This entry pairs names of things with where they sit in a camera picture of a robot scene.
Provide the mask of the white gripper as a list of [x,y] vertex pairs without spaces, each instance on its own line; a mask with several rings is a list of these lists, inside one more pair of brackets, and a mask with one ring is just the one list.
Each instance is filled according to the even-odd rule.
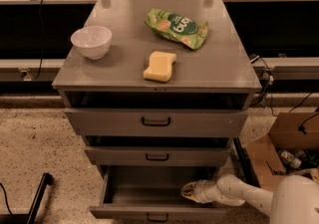
[[220,195],[216,182],[213,180],[190,182],[181,189],[180,193],[182,197],[202,204],[216,201]]

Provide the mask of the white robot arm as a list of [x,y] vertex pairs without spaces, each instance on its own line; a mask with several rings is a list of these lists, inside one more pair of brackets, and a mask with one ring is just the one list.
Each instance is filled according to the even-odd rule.
[[319,184],[300,175],[286,176],[273,192],[249,185],[232,174],[186,184],[181,195],[196,203],[241,206],[247,202],[269,217],[269,224],[319,224]]

